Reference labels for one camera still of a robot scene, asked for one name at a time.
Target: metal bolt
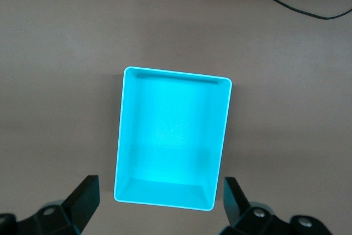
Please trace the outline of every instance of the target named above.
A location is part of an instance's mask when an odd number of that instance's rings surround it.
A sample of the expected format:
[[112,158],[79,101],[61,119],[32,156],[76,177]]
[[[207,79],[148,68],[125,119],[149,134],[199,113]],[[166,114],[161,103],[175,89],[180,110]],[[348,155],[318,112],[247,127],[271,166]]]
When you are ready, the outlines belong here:
[[49,207],[48,209],[46,209],[44,212],[43,212],[43,215],[44,216],[48,216],[48,215],[51,215],[53,214],[55,211],[55,208],[54,207]]
[[304,226],[304,227],[307,227],[307,228],[310,228],[311,226],[313,226],[312,222],[310,222],[310,220],[308,218],[305,218],[305,217],[300,217],[298,219],[298,222]]
[[261,209],[255,209],[253,212],[254,212],[254,215],[256,215],[257,217],[265,217],[265,213]]

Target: cyan plastic bin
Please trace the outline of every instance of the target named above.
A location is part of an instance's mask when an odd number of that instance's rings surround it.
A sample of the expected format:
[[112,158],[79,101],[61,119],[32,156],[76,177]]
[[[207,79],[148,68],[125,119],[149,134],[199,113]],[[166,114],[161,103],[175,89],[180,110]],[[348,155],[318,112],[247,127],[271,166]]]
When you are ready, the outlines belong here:
[[224,77],[128,67],[115,200],[213,209],[231,87]]

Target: plastic tray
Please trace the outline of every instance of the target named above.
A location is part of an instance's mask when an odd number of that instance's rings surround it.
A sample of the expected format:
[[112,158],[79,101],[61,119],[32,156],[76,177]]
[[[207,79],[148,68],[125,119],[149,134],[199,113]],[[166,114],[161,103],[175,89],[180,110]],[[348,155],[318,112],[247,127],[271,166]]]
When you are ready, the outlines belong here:
[[115,199],[211,210],[231,87],[224,77],[128,67]]

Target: screw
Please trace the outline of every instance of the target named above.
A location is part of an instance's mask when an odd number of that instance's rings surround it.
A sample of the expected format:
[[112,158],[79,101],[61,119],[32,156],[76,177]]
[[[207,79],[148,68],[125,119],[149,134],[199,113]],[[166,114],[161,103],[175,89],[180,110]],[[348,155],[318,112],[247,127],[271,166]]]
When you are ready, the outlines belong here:
[[310,222],[310,220],[308,218],[305,218],[305,217],[300,217],[298,219],[298,222],[304,226],[304,227],[307,227],[307,228],[310,228],[311,226],[313,226],[312,222]]
[[44,216],[48,216],[48,215],[51,215],[53,214],[55,211],[55,208],[54,207],[49,207],[48,209],[46,209],[44,212],[43,212],[43,215]]
[[254,212],[254,215],[256,215],[257,217],[265,217],[265,213],[261,209],[255,209],[253,212]]

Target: gray table surface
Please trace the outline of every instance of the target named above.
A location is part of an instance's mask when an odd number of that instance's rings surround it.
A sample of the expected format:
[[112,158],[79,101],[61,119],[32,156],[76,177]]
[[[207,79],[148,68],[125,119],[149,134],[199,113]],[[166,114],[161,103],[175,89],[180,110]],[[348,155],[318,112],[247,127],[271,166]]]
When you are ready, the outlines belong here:
[[[283,0],[321,15],[352,0]],[[0,212],[18,219],[98,174],[90,234],[218,234],[223,177],[285,221],[352,230],[352,15],[270,0],[0,0]],[[216,206],[113,199],[123,70],[232,79]]]

